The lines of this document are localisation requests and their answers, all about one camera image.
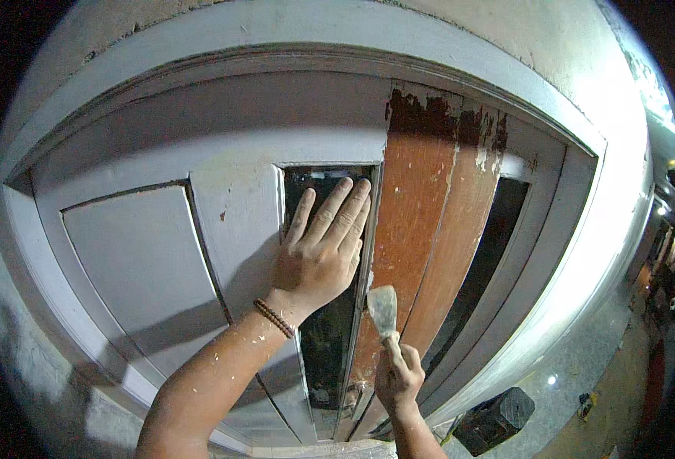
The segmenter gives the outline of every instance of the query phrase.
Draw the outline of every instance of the left hand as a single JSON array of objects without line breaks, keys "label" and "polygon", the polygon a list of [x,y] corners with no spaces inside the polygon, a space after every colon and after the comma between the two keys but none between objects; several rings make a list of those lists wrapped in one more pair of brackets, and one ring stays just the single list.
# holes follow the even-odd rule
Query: left hand
[{"label": "left hand", "polygon": [[350,285],[360,262],[360,235],[370,211],[369,192],[368,180],[353,187],[350,178],[342,179],[317,210],[307,231],[315,190],[309,188],[302,195],[279,249],[272,286],[286,294],[303,319]]}]

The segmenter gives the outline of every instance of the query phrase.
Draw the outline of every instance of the finger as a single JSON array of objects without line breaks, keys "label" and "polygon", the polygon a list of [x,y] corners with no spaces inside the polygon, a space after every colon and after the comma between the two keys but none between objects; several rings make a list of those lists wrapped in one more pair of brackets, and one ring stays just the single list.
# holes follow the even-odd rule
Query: finger
[{"label": "finger", "polygon": [[401,379],[408,380],[411,372],[404,361],[404,358],[401,357],[401,348],[398,346],[398,333],[389,336],[384,341],[384,346],[388,351],[388,355],[391,360],[391,367],[394,369],[398,375],[401,376]]},{"label": "finger", "polygon": [[302,198],[296,206],[291,225],[289,225],[289,232],[284,239],[285,244],[295,244],[302,238],[302,234],[305,233],[305,227],[307,226],[307,220],[310,218],[310,210],[312,210],[314,203],[315,190],[307,188],[302,193]]},{"label": "finger", "polygon": [[330,196],[325,199],[325,202],[322,203],[320,209],[315,213],[315,218],[312,220],[312,224],[305,234],[306,240],[316,243],[322,239],[327,228],[330,227],[335,216],[338,215],[338,210],[340,210],[342,202],[345,200],[345,197],[352,187],[353,181],[350,177],[342,178],[337,185],[335,185]]},{"label": "finger", "polygon": [[401,355],[406,361],[406,365],[413,372],[417,372],[422,367],[422,359],[419,358],[419,351],[415,347],[411,347],[408,344],[399,344],[401,348]]},{"label": "finger", "polygon": [[[322,238],[329,246],[339,247],[342,243],[342,240],[345,239],[348,231],[353,227],[356,218],[362,210],[365,200],[368,199],[368,194],[370,193],[370,182],[366,179],[361,179],[353,188],[353,192],[348,197],[348,200],[342,205],[342,208],[335,216],[333,223],[330,225],[327,233]],[[355,239],[358,239],[363,232],[362,225],[360,226],[360,231],[358,231]]]},{"label": "finger", "polygon": [[360,240],[360,236],[363,234],[363,227],[365,227],[365,221],[368,219],[369,213],[370,197],[366,197],[365,201],[363,201],[363,207],[361,208],[360,213],[348,230],[348,234],[345,235],[345,239],[342,240],[338,251],[349,252],[354,249],[355,244],[357,244],[357,241]]},{"label": "finger", "polygon": [[353,258],[350,259],[350,278],[352,279],[355,275],[355,272],[358,271],[358,265],[360,264],[360,249],[363,247],[363,239],[359,239],[358,243],[355,244],[353,249]]}]

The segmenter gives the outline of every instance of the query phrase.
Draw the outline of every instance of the white painted panel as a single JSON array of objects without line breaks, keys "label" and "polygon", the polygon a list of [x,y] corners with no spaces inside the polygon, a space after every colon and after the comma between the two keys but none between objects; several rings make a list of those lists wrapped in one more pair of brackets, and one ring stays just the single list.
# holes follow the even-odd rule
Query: white painted panel
[{"label": "white painted panel", "polygon": [[[280,173],[265,161],[229,164],[223,156],[190,176],[204,244],[234,319],[269,290],[283,218]],[[287,341],[259,376],[299,440],[314,444],[317,436],[298,344],[299,337]],[[251,396],[246,392],[242,398]]]},{"label": "white painted panel", "polygon": [[97,293],[165,376],[226,325],[185,188],[111,197],[72,208],[63,220]]},{"label": "white painted panel", "polygon": [[381,161],[390,80],[344,73],[221,78],[131,104],[53,148],[34,168],[35,193],[58,208],[186,179],[229,162]]}]

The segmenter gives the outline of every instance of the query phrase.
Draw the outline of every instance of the wood grain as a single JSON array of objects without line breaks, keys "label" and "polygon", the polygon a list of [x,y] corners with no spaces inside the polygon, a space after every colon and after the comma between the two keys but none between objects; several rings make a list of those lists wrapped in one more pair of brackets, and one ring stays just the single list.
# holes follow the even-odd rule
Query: wood grain
[{"label": "wood grain", "polygon": [[[416,87],[426,94],[425,87]],[[453,165],[457,119],[434,91],[425,103],[398,87],[387,104],[390,116],[384,180],[373,255],[373,287],[392,284],[398,302],[397,324],[414,304],[432,242],[440,223]],[[373,389],[379,334],[367,310],[360,318],[349,387]],[[335,440],[347,438],[354,423],[341,415]]]},{"label": "wood grain", "polygon": [[[401,342],[416,347],[421,356],[442,326],[470,268],[493,202],[508,139],[505,114],[497,110],[491,114],[470,99],[465,99],[462,108],[454,132],[451,186],[439,230],[410,315],[406,321],[401,317],[397,321],[397,328],[402,329]],[[351,440],[368,436],[385,418],[386,411],[375,397]]]}]

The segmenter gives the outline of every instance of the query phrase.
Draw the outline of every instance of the scraper blade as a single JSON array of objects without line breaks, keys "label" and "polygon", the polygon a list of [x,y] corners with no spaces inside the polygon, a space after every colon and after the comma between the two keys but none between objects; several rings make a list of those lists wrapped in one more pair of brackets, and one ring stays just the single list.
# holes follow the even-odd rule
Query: scraper blade
[{"label": "scraper blade", "polygon": [[381,340],[396,333],[396,290],[384,285],[371,290],[367,295],[370,318],[381,335]]}]

